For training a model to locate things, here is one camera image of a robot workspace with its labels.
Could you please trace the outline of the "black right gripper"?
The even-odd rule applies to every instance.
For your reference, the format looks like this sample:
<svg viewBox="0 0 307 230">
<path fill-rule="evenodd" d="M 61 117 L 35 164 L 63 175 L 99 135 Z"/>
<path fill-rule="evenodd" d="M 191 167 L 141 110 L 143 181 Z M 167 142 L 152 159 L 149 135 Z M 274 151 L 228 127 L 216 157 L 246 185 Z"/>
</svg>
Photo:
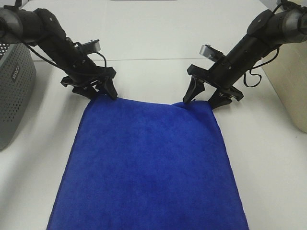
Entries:
<svg viewBox="0 0 307 230">
<path fill-rule="evenodd" d="M 230 104 L 232 102 L 232 96 L 238 101 L 241 100 L 243 93 L 235 90 L 233 84 L 243 75 L 243 66 L 244 54 L 228 54 L 215 62 L 208 70 L 193 64 L 190 65 L 187 72 L 191 76 L 191 79 L 187 92 L 183 97 L 183 102 L 189 103 L 198 94 L 205 91 L 205 82 L 217 88 L 208 100 L 213 110 Z"/>
</svg>

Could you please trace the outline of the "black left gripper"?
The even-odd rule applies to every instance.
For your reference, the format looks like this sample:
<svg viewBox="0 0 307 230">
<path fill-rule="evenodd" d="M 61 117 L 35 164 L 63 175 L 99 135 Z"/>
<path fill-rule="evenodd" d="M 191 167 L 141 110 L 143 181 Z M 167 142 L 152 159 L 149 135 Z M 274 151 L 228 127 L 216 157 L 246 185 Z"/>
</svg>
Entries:
<svg viewBox="0 0 307 230">
<path fill-rule="evenodd" d="M 83 53 L 81 46 L 76 45 L 75 48 L 80 52 L 82 58 L 68 68 L 68 75 L 61 80 L 61 84 L 64 87 L 74 86 L 73 93 L 88 99 L 94 99 L 98 95 L 94 85 L 97 89 L 102 89 L 103 94 L 115 100 L 118 96 L 112 81 L 116 74 L 115 70 L 107 66 L 107 60 L 100 52 L 95 54 L 103 59 L 104 66 L 97 66 L 87 54 Z"/>
</svg>

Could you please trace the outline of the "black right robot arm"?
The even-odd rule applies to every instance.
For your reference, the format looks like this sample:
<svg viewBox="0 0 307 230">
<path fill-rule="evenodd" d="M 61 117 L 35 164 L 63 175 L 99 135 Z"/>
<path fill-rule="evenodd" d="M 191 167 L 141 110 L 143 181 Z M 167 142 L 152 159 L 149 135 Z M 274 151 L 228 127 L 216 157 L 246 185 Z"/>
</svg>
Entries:
<svg viewBox="0 0 307 230">
<path fill-rule="evenodd" d="M 187 69 L 191 81 L 183 98 L 189 103 L 205 90 L 207 83 L 216 88 L 208 100 L 212 109 L 228 105 L 232 98 L 240 101 L 244 95 L 233 85 L 255 64 L 280 46 L 289 43 L 302 43 L 307 39 L 307 9 L 296 3 L 285 4 L 286 10 L 280 13 L 265 10 L 249 25 L 246 35 L 227 54 L 203 45 L 200 54 L 214 64 L 209 69 L 190 65 Z"/>
</svg>

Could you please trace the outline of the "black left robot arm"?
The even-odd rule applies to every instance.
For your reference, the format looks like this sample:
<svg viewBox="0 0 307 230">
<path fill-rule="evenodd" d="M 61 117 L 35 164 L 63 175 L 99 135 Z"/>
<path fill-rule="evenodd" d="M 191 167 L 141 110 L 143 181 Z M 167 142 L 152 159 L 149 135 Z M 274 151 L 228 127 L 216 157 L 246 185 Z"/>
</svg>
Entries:
<svg viewBox="0 0 307 230">
<path fill-rule="evenodd" d="M 99 53 L 99 40 L 84 44 L 73 42 L 47 9 L 26 11 L 4 6 L 0 10 L 0 40 L 6 44 L 22 43 L 29 49 L 40 47 L 51 59 L 49 63 L 67 74 L 61 84 L 72 86 L 73 93 L 89 99 L 99 92 L 113 100 L 117 98 L 112 81 L 116 71 L 112 67 L 98 66 L 89 58 L 89 54 Z"/>
</svg>

